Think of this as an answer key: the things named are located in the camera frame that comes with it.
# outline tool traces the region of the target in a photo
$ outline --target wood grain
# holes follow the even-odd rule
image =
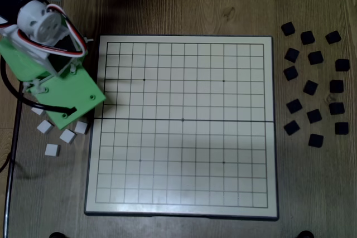
[[[23,108],[17,167],[10,212],[10,237],[46,237],[62,231],[69,237],[290,237],[305,229],[315,237],[357,236],[356,165],[356,0],[63,0],[73,22],[95,38],[85,63],[95,76],[100,34],[271,35],[274,82],[279,214],[276,222],[184,217],[85,216],[84,196],[90,137],[61,144],[58,158],[45,158],[47,142],[60,132],[40,135],[42,120]],[[284,37],[280,25],[293,21],[297,33]],[[302,46],[300,33],[312,30],[313,45]],[[328,45],[324,36],[339,30],[342,42]],[[287,82],[283,69],[289,47],[301,51],[299,77]],[[325,62],[310,66],[308,53],[321,50]],[[336,73],[334,61],[351,60],[351,70]],[[302,93],[310,79],[315,96]],[[343,79],[345,93],[329,94],[329,81]],[[299,98],[303,111],[290,115],[285,104]],[[328,104],[343,101],[346,113],[331,116]],[[306,112],[319,108],[323,121],[310,125]],[[296,120],[301,130],[289,137],[283,126]],[[350,134],[336,136],[334,122],[348,121]],[[325,136],[321,149],[307,146],[311,133]]]

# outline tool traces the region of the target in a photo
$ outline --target black wire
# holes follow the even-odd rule
[[[7,155],[5,163],[0,167],[0,173],[4,171],[7,164],[10,162],[10,159],[11,159],[11,152],[9,152],[9,154]]]
[[[7,87],[7,89],[10,91],[10,93],[16,99],[18,99],[22,103],[24,103],[24,104],[26,104],[28,106],[34,107],[34,108],[45,110],[45,111],[54,111],[54,112],[57,112],[57,113],[62,113],[62,114],[67,114],[67,115],[71,115],[72,113],[77,111],[77,109],[75,107],[67,108],[67,107],[51,106],[51,105],[45,105],[45,104],[36,103],[36,102],[34,102],[32,100],[26,99],[10,83],[10,81],[9,81],[9,79],[7,77],[7,74],[6,74],[6,62],[5,62],[3,57],[1,57],[1,60],[0,60],[0,72],[1,72],[2,81],[4,82],[4,84]]]

